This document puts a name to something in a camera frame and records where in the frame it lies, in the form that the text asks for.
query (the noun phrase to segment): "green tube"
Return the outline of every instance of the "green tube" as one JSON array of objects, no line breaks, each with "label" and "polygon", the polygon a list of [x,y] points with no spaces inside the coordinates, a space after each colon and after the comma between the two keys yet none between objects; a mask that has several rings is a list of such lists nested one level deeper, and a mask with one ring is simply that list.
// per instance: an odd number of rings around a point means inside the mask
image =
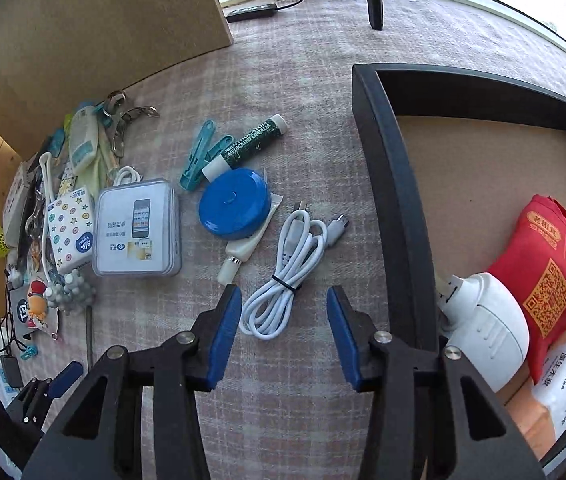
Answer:
[{"label": "green tube", "polygon": [[287,131],[287,123],[278,114],[248,131],[239,140],[225,148],[203,168],[203,174],[210,182],[226,171],[233,170],[244,161],[269,145]]}]

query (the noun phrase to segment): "blue gripper pad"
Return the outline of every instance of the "blue gripper pad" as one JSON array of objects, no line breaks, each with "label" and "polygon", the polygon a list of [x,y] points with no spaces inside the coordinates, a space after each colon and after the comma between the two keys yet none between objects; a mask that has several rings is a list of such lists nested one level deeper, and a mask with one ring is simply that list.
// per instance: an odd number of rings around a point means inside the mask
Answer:
[{"label": "blue gripper pad", "polygon": [[331,287],[327,291],[327,318],[330,321],[330,327],[332,327],[332,335],[336,343],[343,375],[345,375],[348,383],[356,391],[359,391],[362,387],[363,377],[358,366],[358,348],[345,314],[343,314],[343,308]]},{"label": "blue gripper pad", "polygon": [[227,302],[223,319],[218,325],[218,330],[214,335],[214,339],[209,349],[209,362],[207,368],[207,377],[205,381],[207,386],[213,390],[216,383],[223,379],[227,361],[230,359],[230,351],[234,344],[234,336],[239,327],[240,311],[242,309],[242,295],[240,288],[236,287]]},{"label": "blue gripper pad", "polygon": [[49,383],[47,395],[50,399],[59,399],[70,389],[72,384],[80,379],[82,373],[82,364],[78,361],[72,361]]}]

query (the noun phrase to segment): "cardboard sheet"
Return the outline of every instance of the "cardboard sheet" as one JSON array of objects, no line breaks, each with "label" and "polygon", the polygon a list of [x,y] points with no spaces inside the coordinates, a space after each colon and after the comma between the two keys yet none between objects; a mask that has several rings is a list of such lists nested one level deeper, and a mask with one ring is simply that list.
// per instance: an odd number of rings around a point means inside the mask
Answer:
[{"label": "cardboard sheet", "polygon": [[231,42],[218,0],[0,0],[0,135],[27,158],[81,101]]}]

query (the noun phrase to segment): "red packaging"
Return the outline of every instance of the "red packaging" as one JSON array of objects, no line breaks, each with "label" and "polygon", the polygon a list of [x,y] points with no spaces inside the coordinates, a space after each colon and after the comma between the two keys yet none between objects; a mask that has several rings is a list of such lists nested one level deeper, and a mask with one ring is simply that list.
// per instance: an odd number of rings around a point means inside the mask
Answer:
[{"label": "red packaging", "polygon": [[508,248],[488,269],[518,301],[529,328],[527,363],[534,384],[549,345],[566,331],[566,211],[534,195]]}]

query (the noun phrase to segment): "phone box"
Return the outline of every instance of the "phone box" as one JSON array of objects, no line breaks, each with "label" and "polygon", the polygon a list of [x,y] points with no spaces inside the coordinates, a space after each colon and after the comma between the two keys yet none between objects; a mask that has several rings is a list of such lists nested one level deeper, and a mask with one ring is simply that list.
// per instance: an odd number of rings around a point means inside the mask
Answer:
[{"label": "phone box", "polygon": [[110,187],[96,203],[92,267],[99,276],[180,270],[178,196],[165,179]]}]

